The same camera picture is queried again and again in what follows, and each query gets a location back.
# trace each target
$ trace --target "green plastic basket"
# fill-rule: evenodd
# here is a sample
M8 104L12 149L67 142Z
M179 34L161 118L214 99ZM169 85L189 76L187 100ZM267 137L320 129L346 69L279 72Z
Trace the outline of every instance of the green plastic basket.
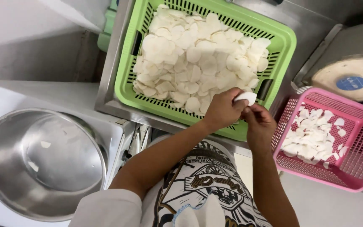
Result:
M224 0L136 0L127 34L124 40L123 52L117 71L114 86L118 99L126 105L133 106L159 116L183 124L192 125L202 119L193 113L173 108L169 105L172 101L157 100L144 95L137 95L133 91L133 81L136 75L132 72L144 34L148 32L152 21L154 9L160 4L168 5L171 9L192 13L196 11L202 16L216 13L224 24L241 31L245 36L253 38L263 37L271 40L268 56L269 66L257 73L259 85L253 89L257 93L257 103L267 109L272 104L285 71L291 60L296 46L295 33L287 26L270 18L241 8L235 4L226 3ZM216 132L216 134L239 140L246 140L247 123L240 121L238 125L231 125Z

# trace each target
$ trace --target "blue label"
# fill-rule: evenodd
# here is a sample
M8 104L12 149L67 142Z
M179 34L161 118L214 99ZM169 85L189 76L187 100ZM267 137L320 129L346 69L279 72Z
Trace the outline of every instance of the blue label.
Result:
M346 76L338 80L336 86L341 90L358 90L363 88L363 78L359 76Z

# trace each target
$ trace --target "metal bowl rim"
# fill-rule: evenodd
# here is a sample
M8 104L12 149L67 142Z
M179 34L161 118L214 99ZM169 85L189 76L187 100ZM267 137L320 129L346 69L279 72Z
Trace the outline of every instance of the metal bowl rim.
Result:
M83 133L85 133L89 140L93 143L95 149L98 151L98 155L100 158L100 163L102 164L102 184L100 186L99 191L103 190L104 187L104 183L106 182L106 165L103 159L103 154L102 154L102 150L99 148L98 143L95 141L95 139L91 136L91 134L85 130L85 128L79 124L78 122L74 121L72 118L70 118L68 115L59 113L57 111L53 111L53 110L48 110L48 109L44 109L44 108L26 108L26 109L21 109L21 110L14 110L11 112L8 112L7 114L3 115L0 117L0 123L1 121L3 121L5 118L10 117L10 116L16 116L22 113L26 113L26 112L33 112L33 111L37 111L37 112L45 112L45 113L49 113L49 114L53 114L56 115L58 117L63 118L64 120L70 121L71 123L75 124ZM17 210L11 208L10 206L8 206L5 201L3 201L2 198L0 198L0 202L2 204L4 204L8 209L12 210L13 212L15 212L16 214L19 214L23 217L26 217L28 219L32 219L32 220L36 220L36 221L42 221L42 222L61 222L61 221L66 221L66 220L70 220L73 218L74 214L69 214L69 215L65 215L65 216L61 216L61 217L48 217L48 219L43 219L43 218L37 218L37 217L32 217L26 214L22 214L20 212L18 212Z

